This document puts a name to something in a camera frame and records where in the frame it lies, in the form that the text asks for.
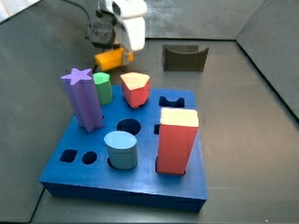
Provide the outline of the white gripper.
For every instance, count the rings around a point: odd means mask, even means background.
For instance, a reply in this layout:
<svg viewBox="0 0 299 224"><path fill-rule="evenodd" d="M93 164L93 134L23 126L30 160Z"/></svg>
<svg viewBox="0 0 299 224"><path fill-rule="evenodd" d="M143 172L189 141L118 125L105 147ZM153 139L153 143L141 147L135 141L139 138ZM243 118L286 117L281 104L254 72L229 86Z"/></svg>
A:
<svg viewBox="0 0 299 224"><path fill-rule="evenodd" d="M133 52L146 45L146 0L98 0L98 6L117 17L117 40ZM129 64L129 52L122 52L122 64Z"/></svg>

